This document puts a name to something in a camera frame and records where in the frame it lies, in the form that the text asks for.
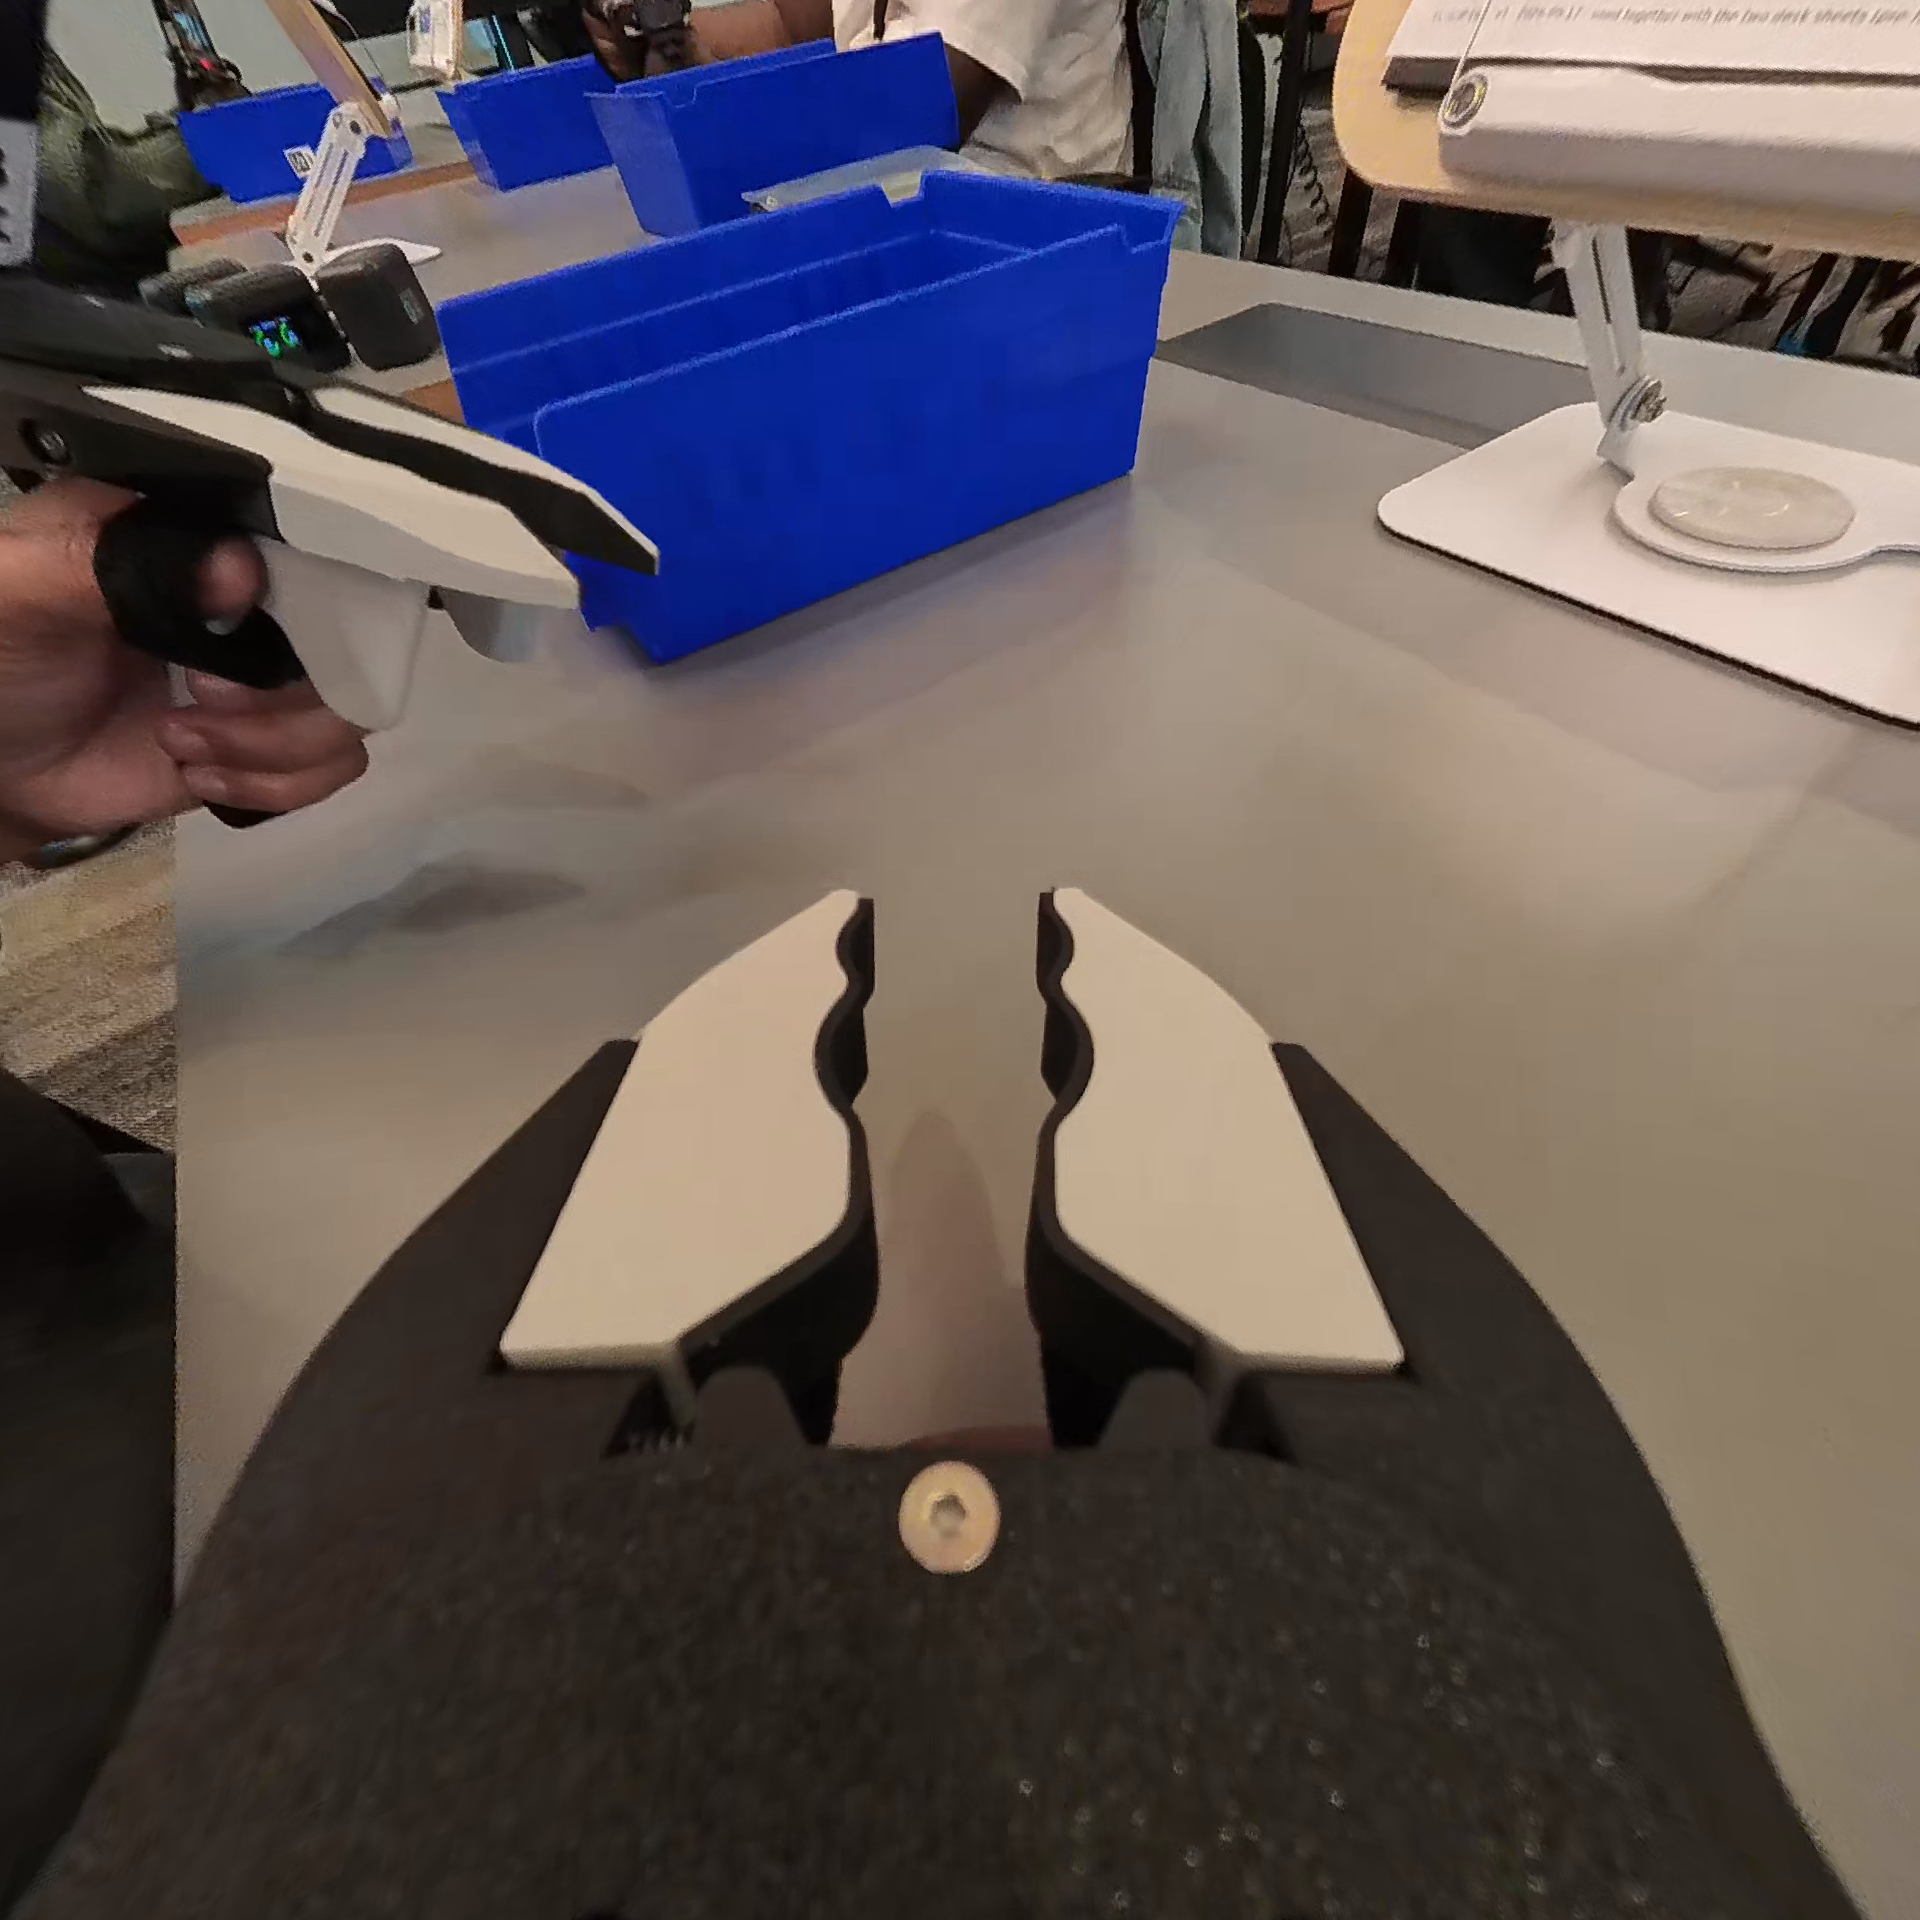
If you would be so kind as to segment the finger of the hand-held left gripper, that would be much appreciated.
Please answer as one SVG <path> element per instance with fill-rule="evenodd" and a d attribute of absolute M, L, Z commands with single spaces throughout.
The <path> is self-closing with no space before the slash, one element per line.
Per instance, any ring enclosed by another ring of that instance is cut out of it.
<path fill-rule="evenodd" d="M 199 615 L 199 564 L 231 541 L 259 558 L 416 589 L 432 605 L 578 613 L 569 555 L 508 507 L 314 440 L 285 382 L 87 382 L 82 477 L 133 507 L 97 539 L 114 593 Z"/>
<path fill-rule="evenodd" d="M 661 575 L 661 545 L 602 492 L 543 454 L 330 372 L 285 372 L 298 424 L 371 465 L 508 507 L 543 545 Z"/>

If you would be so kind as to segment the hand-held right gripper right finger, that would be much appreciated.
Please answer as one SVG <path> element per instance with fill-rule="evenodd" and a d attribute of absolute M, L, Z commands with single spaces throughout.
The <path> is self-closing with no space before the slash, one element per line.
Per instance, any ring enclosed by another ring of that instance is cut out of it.
<path fill-rule="evenodd" d="M 1261 1021 L 1085 886 L 1038 909 L 1048 1115 L 1028 1321 L 1053 1423 L 1104 1423 L 1142 1374 L 1223 1423 L 1269 1374 L 1405 1365 Z"/>

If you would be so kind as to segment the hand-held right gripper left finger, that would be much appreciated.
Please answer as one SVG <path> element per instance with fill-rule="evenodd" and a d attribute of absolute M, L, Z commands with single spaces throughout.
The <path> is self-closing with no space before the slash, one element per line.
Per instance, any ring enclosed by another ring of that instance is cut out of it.
<path fill-rule="evenodd" d="M 875 1312 L 854 1101 L 875 909 L 841 886 L 700 974 L 637 1037 L 497 1338 L 502 1365 L 835 1380 Z"/>

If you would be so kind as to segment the blue plastic bin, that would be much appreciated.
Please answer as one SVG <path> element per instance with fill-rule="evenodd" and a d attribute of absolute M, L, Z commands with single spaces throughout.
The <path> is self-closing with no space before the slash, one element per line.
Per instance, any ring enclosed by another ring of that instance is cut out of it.
<path fill-rule="evenodd" d="M 858 186 L 460 296 L 438 307 L 449 382 L 468 424 L 511 440 L 548 406 L 1076 242 L 1097 278 L 1137 261 L 1161 286 L 1179 220 L 1167 197 L 1090 186 L 929 173 L 902 199 Z"/>
<path fill-rule="evenodd" d="M 276 87 L 183 111 L 175 131 L 220 197 L 259 206 L 298 197 L 332 108 L 323 81 Z"/>
<path fill-rule="evenodd" d="M 494 190 L 525 190 L 614 170 L 593 97 L 614 79 L 593 54 L 438 87 L 437 97 L 470 173 Z"/>
<path fill-rule="evenodd" d="M 1044 252 L 492 435 L 661 545 L 657 577 L 573 558 L 582 615 L 686 661 L 1128 477 L 1161 286 L 1090 270 L 1090 242 Z"/>
<path fill-rule="evenodd" d="M 819 43 L 587 89 L 641 233 L 734 224 L 765 190 L 962 146 L 939 36 Z"/>

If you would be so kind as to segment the grey desk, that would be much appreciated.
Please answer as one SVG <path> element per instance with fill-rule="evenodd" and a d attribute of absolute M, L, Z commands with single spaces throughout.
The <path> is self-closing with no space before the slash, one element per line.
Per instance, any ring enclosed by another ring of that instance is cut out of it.
<path fill-rule="evenodd" d="M 1915 1915 L 1915 734 L 1378 532 L 1553 317 L 1179 255 L 1129 479 L 649 672 L 421 640 L 371 775 L 180 827 L 180 1572 L 314 1344 L 602 1042 L 875 901 L 835 1441 L 1042 1423 L 1038 895 L 1312 1055 L 1587 1352 L 1777 1770 Z"/>

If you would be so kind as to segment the person's left hand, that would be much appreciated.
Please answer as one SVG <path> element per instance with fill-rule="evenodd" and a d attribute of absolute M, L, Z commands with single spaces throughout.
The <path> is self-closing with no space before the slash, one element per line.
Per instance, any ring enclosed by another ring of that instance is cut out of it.
<path fill-rule="evenodd" d="M 369 771 L 365 734 L 306 683 L 254 690 L 123 645 L 93 541 L 133 507 L 87 479 L 2 511 L 2 864 L 220 806 L 294 813 Z"/>

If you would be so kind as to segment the black digital timer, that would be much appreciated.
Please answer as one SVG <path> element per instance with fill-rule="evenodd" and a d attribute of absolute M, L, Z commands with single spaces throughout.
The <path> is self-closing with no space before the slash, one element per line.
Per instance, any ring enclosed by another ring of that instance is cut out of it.
<path fill-rule="evenodd" d="M 349 246 L 324 261 L 314 283 L 365 371 L 412 371 L 445 348 L 416 265 L 396 242 Z"/>
<path fill-rule="evenodd" d="M 344 372 L 352 354 L 316 286 L 292 265 L 199 261 L 137 283 L 137 301 L 259 346 L 281 367 Z"/>

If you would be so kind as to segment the white document stand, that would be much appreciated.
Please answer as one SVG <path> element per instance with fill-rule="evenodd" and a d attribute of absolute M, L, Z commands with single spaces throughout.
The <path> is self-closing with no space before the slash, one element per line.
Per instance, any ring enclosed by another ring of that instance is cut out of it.
<path fill-rule="evenodd" d="M 314 163 L 303 173 L 298 206 L 281 227 L 292 265 L 316 283 L 344 252 L 369 242 L 332 246 L 332 227 L 349 206 L 357 164 L 369 146 L 405 136 L 394 94 L 386 94 L 352 60 L 349 43 L 332 32 L 332 16 L 323 5 L 263 5 L 309 74 L 330 89 L 332 108 L 314 146 Z"/>
<path fill-rule="evenodd" d="M 1628 227 L 1915 255 L 1915 25 L 1490 11 L 1437 108 L 1450 186 L 1552 218 L 1590 399 L 1386 492 L 1378 528 L 1761 683 L 1915 732 L 1915 454 L 1682 413 Z"/>

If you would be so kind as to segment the grey metal plate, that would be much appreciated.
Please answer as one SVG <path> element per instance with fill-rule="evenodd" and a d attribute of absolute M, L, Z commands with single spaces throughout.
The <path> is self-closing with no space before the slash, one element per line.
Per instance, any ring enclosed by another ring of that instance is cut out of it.
<path fill-rule="evenodd" d="M 888 206 L 902 206 L 902 199 L 916 199 L 922 190 L 922 177 L 933 173 L 949 156 L 954 156 L 949 149 L 933 149 L 933 146 L 858 156 L 858 163 L 816 170 L 816 173 L 806 173 L 793 180 L 746 190 L 741 206 L 751 212 L 790 212 L 799 206 L 826 206 L 826 199 L 841 199 L 841 197 L 869 193 L 869 190 L 883 193 Z"/>

